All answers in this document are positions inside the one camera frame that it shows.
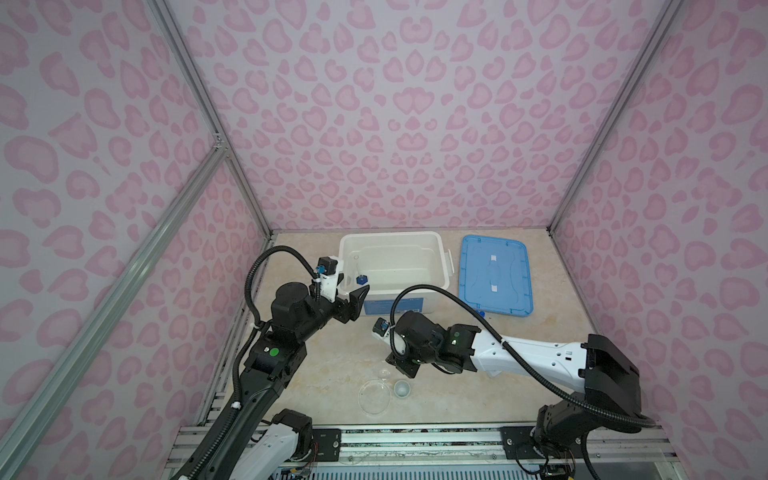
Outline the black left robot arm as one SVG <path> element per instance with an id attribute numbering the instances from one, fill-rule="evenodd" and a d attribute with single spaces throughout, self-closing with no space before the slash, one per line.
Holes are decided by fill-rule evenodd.
<path id="1" fill-rule="evenodd" d="M 314 297 L 313 289 L 299 282 L 278 288 L 272 318 L 233 381 L 228 405 L 174 477 L 228 479 L 261 420 L 306 358 L 307 340 L 331 319 L 357 320 L 369 291 L 365 285 L 344 299 L 333 290 L 328 300 Z"/>

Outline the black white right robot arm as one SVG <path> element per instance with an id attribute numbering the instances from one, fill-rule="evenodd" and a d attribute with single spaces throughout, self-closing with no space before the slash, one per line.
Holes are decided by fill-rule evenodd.
<path id="1" fill-rule="evenodd" d="M 423 365 L 448 375 L 514 373 L 554 394 L 557 403 L 539 409 L 531 432 L 510 438 L 512 454 L 548 460 L 570 455 L 596 429 L 635 434 L 654 424 L 642 412 L 638 368 L 602 335 L 546 343 L 502 336 L 485 323 L 443 327 L 415 311 L 394 323 L 380 318 L 372 332 L 390 347 L 388 363 L 409 378 Z"/>

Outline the clear glass petri dish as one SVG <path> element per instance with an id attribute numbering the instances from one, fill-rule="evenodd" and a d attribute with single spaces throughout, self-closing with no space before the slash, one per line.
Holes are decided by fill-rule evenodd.
<path id="1" fill-rule="evenodd" d="M 390 387 L 382 380 L 370 380 L 359 389 L 358 405 L 368 416 L 382 415 L 388 409 L 390 402 Z"/>

